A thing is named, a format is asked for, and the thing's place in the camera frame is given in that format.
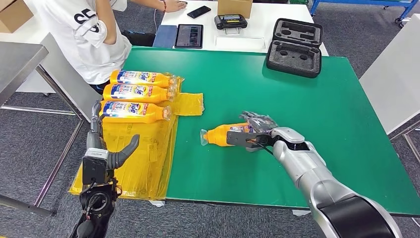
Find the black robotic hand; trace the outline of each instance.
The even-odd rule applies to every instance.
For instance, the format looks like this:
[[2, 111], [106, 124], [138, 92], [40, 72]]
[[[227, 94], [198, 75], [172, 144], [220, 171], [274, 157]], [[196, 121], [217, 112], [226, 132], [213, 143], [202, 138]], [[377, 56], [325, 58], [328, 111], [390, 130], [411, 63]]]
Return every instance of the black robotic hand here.
[[114, 211], [118, 181], [114, 170], [120, 168], [139, 146], [139, 135], [120, 152], [106, 149], [103, 139], [102, 118], [99, 117], [99, 101], [92, 108], [91, 130], [86, 141], [87, 151], [82, 162], [83, 191], [80, 193], [82, 216], [71, 234], [72, 238], [103, 238]]

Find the black foam case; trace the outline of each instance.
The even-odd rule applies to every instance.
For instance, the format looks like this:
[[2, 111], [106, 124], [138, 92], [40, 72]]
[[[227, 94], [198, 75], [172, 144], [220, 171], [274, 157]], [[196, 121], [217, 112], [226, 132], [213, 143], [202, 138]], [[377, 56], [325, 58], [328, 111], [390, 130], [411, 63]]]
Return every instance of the black foam case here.
[[273, 70], [315, 78], [321, 71], [322, 26], [280, 18], [273, 30], [267, 54], [267, 67]]

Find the blue metal frame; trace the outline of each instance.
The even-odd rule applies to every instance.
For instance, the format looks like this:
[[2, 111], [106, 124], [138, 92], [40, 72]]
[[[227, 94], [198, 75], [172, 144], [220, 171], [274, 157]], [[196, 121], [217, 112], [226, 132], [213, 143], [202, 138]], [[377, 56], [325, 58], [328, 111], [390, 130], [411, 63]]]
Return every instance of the blue metal frame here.
[[368, 4], [368, 5], [382, 5], [382, 6], [402, 6], [405, 8], [404, 12], [400, 15], [398, 20], [404, 19], [407, 14], [413, 9], [414, 5], [419, 0], [412, 1], [386, 1], [386, 0], [314, 0], [314, 4], [310, 10], [311, 15], [315, 14], [316, 8], [320, 2], [331, 2], [331, 3], [348, 3], [348, 4]]

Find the detergent bottle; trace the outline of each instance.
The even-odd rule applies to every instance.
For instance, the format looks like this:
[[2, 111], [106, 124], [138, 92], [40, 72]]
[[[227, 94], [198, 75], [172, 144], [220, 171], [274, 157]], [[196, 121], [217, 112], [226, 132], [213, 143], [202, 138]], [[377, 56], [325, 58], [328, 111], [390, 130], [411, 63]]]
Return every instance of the detergent bottle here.
[[228, 131], [238, 131], [246, 133], [254, 132], [253, 128], [248, 124], [248, 122], [220, 125], [215, 129], [209, 131], [201, 129], [201, 145], [216, 144], [218, 146], [232, 146], [226, 143]]
[[109, 81], [112, 83], [127, 83], [140, 85], [155, 85], [161, 88], [172, 86], [177, 88], [178, 77], [163, 73], [115, 70]]
[[175, 89], [169, 87], [163, 89], [152, 85], [134, 84], [109, 84], [104, 89], [104, 100], [138, 102], [138, 103], [160, 103], [173, 101]]
[[171, 109], [158, 107], [151, 103], [132, 103], [102, 101], [99, 116], [104, 116], [103, 122], [120, 123], [152, 123], [157, 120], [170, 120]]

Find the green tabletop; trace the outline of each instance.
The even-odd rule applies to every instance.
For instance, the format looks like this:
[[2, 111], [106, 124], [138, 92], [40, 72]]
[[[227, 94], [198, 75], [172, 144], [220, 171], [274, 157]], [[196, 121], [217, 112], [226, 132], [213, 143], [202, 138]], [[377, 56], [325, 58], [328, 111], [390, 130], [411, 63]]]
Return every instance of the green tabletop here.
[[265, 54], [133, 48], [124, 69], [185, 77], [204, 93], [200, 117], [180, 117], [167, 198], [307, 208], [267, 152], [202, 146], [200, 129], [242, 122], [252, 111], [311, 141], [333, 175], [394, 214], [420, 215], [420, 199], [346, 58], [323, 57], [304, 78], [267, 69]]

